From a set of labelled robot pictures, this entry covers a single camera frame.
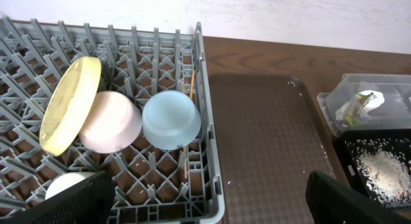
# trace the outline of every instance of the clear plastic container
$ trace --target clear plastic container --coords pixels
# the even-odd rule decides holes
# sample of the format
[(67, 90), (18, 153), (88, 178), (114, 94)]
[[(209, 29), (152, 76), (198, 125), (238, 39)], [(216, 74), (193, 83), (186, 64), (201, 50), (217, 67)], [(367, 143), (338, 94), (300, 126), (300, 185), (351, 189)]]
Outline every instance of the clear plastic container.
[[(382, 103), (370, 108), (372, 99)], [(345, 74), (333, 92), (317, 96), (335, 136), (346, 130), (411, 128), (410, 100), (411, 76), (394, 74)]]

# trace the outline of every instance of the light blue cup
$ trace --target light blue cup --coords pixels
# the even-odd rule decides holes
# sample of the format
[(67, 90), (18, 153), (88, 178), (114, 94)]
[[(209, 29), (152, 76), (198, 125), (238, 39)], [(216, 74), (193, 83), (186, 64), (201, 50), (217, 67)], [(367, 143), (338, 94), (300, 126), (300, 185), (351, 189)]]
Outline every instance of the light blue cup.
[(185, 94), (169, 90), (156, 94), (143, 109), (143, 133), (162, 150), (176, 150), (191, 143), (201, 127), (200, 113)]

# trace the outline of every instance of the brown mat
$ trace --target brown mat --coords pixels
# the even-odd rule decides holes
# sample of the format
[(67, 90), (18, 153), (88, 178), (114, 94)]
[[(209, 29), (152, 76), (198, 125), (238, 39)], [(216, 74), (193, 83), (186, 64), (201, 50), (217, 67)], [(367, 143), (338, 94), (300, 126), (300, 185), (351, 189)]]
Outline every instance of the brown mat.
[(210, 78), (222, 169), (224, 223), (313, 223), (305, 201), (314, 169), (334, 176), (303, 82), (290, 76)]

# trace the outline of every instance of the wooden table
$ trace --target wooden table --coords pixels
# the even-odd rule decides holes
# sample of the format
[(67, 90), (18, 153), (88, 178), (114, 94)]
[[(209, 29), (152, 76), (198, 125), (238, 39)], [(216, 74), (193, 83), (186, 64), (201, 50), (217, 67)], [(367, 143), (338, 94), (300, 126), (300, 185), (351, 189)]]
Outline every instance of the wooden table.
[[(315, 104), (317, 94), (331, 92), (341, 81), (344, 73), (411, 74), (411, 55), (214, 37), (204, 37), (204, 46), (210, 75), (292, 75), (306, 84)], [(325, 145), (328, 146), (326, 151), (330, 163), (336, 172), (337, 180), (348, 185), (332, 148), (334, 137), (322, 114), (321, 118), (324, 129), (328, 132), (328, 144)], [(411, 217), (409, 212), (402, 215)]]

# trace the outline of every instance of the tray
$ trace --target tray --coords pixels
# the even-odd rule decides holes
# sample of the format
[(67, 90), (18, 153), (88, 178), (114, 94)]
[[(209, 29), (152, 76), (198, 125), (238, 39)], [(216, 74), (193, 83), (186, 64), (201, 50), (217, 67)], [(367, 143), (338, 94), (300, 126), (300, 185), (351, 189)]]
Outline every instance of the tray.
[(303, 82), (291, 76), (215, 75), (210, 89), (224, 223), (313, 223), (305, 200), (308, 176), (314, 169), (335, 174)]
[[(189, 93), (202, 128), (189, 146), (188, 179), (182, 151), (162, 151), (144, 137), (129, 148), (97, 154), (79, 140), (61, 157), (42, 151), (39, 128), (48, 101), (68, 66), (81, 56), (101, 60), (99, 90), (127, 95), (140, 109), (163, 90)], [(44, 201), (52, 179), (68, 171), (106, 170), (116, 185), (109, 223), (215, 223), (224, 212), (220, 166), (200, 23), (193, 35), (30, 23), (0, 23), (0, 216)]]
[(392, 154), (403, 156), (400, 161), (405, 163), (406, 167), (411, 167), (411, 130), (361, 130), (344, 132), (335, 142), (334, 147), (343, 164), (347, 178), (350, 181), (351, 187), (358, 192), (369, 196), (378, 204), (382, 204), (386, 208), (391, 209), (410, 209), (411, 203), (380, 203), (378, 202), (377, 194), (371, 191), (366, 185), (368, 179), (363, 176), (358, 170), (357, 158), (358, 151), (367, 150), (369, 153), (376, 153), (374, 143), (368, 145), (370, 141), (384, 142), (382, 150)]

